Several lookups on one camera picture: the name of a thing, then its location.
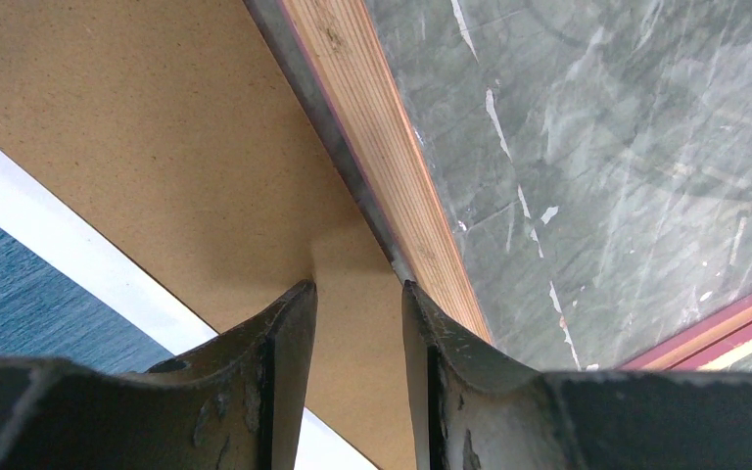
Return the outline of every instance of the scratched gray surface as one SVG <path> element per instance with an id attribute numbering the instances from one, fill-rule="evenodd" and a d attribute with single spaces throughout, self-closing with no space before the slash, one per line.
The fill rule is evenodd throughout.
<path id="1" fill-rule="evenodd" d="M 366 3 L 503 351 L 609 367 L 752 292 L 752 1 Z"/>
<path id="2" fill-rule="evenodd" d="M 1 229 L 0 355 L 68 357 L 109 373 L 172 357 Z"/>

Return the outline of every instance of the blue fabric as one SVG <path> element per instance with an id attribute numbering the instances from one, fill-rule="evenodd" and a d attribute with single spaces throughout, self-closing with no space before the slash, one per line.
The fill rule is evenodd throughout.
<path id="1" fill-rule="evenodd" d="M 0 355 L 63 356 L 109 373 L 172 356 L 1 229 Z"/>

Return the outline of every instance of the white border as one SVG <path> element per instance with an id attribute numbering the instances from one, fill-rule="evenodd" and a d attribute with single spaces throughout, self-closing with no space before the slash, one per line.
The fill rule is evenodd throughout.
<path id="1" fill-rule="evenodd" d="M 1 151 L 0 227 L 173 354 L 217 334 Z M 305 408 L 296 468 L 376 467 Z"/>

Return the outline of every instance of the cardboard surface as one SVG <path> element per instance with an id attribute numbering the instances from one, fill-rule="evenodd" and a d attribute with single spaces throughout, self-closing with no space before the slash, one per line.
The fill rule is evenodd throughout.
<path id="1" fill-rule="evenodd" d="M 412 467 L 400 283 L 240 2 L 0 3 L 0 148 L 217 330 L 314 277 L 307 406 Z"/>

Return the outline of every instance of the wooden stick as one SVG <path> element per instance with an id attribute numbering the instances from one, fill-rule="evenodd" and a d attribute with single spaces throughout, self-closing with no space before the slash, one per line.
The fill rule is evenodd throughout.
<path id="1" fill-rule="evenodd" d="M 687 328 L 673 338 L 622 365 L 621 369 L 666 370 L 725 341 L 752 323 L 752 294 Z M 710 363 L 713 357 L 706 357 Z"/>
<path id="2" fill-rule="evenodd" d="M 279 0 L 417 282 L 487 342 L 486 319 L 361 0 Z"/>

